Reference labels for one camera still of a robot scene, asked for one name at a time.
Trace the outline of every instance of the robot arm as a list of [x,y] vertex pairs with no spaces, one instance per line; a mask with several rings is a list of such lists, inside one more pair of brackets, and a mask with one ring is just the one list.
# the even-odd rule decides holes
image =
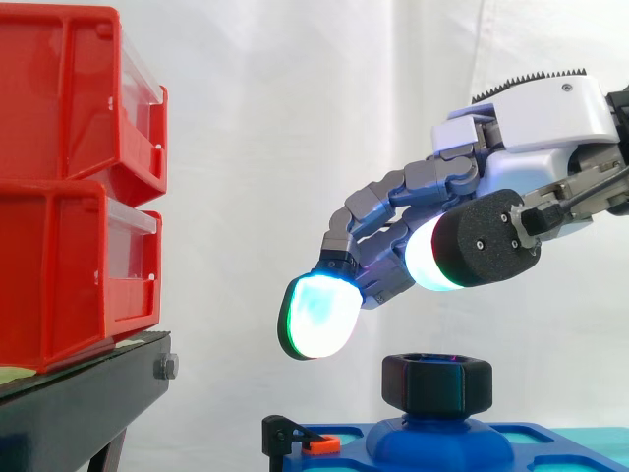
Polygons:
[[605,98],[574,71],[510,81],[450,113],[432,129],[433,155],[370,183],[332,215],[317,265],[282,304],[284,350],[329,355],[360,308],[415,282],[451,290],[511,278],[538,261],[543,241],[600,211],[629,212],[626,111],[629,91]]

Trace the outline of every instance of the black hex nut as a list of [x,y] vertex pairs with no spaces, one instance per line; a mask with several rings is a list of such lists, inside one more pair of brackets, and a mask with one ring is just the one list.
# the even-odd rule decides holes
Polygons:
[[491,407],[491,364],[444,354],[388,356],[382,398],[418,418],[465,419]]

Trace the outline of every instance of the red storage bin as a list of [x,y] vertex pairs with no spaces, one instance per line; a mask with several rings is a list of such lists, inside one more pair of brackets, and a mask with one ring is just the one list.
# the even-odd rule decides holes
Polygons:
[[108,7],[0,4],[0,177],[166,192],[167,93]]
[[159,322],[161,219],[91,181],[0,181],[0,366],[46,372]]

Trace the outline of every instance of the metal screw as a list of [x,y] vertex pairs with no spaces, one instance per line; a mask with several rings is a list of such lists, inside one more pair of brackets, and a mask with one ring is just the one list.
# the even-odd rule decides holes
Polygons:
[[160,364],[160,376],[165,381],[173,381],[179,372],[179,356],[177,354],[163,354]]

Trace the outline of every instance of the black table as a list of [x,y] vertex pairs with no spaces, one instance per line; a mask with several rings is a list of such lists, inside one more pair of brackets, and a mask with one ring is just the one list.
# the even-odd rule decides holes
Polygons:
[[131,340],[143,342],[0,385],[0,471],[75,472],[88,461],[89,472],[116,471],[127,426],[176,375],[170,333]]

